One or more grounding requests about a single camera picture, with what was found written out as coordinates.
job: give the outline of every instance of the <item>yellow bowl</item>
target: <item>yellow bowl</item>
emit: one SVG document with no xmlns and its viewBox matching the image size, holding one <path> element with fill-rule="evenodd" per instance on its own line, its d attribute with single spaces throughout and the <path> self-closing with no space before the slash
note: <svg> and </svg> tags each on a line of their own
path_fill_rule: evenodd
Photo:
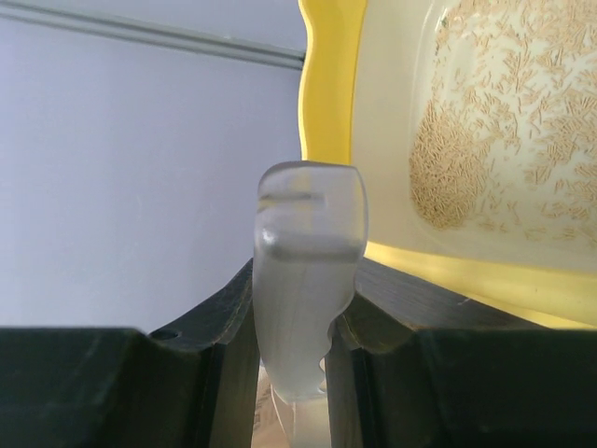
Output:
<svg viewBox="0 0 597 448">
<path fill-rule="evenodd" d="M 368 0 L 299 3 L 308 33 L 298 99 L 302 156 L 350 164 L 354 88 Z M 369 241 L 366 257 L 540 325 L 597 327 L 597 276 L 590 273 L 434 255 L 400 248 L 385 237 Z"/>
</svg>

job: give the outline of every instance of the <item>frosted plastic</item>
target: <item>frosted plastic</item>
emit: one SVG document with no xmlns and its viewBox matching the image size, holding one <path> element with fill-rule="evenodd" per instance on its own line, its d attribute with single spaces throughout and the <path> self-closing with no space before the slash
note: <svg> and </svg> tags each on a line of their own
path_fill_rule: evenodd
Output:
<svg viewBox="0 0 597 448">
<path fill-rule="evenodd" d="M 367 244 L 365 189 L 349 166 L 276 165 L 258 188 L 253 300 L 257 340 L 278 396 L 320 398 L 328 331 L 350 304 Z"/>
</svg>

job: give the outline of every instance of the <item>light purple wall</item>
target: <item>light purple wall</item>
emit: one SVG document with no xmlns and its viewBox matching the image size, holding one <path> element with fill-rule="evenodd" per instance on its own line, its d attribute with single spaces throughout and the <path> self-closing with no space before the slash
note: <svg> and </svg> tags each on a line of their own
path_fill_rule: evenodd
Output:
<svg viewBox="0 0 597 448">
<path fill-rule="evenodd" d="M 252 256 L 298 71 L 14 21 L 0 67 L 0 325 L 151 330 Z"/>
<path fill-rule="evenodd" d="M 306 48 L 298 0 L 27 0 L 232 36 L 289 49 Z"/>
</svg>

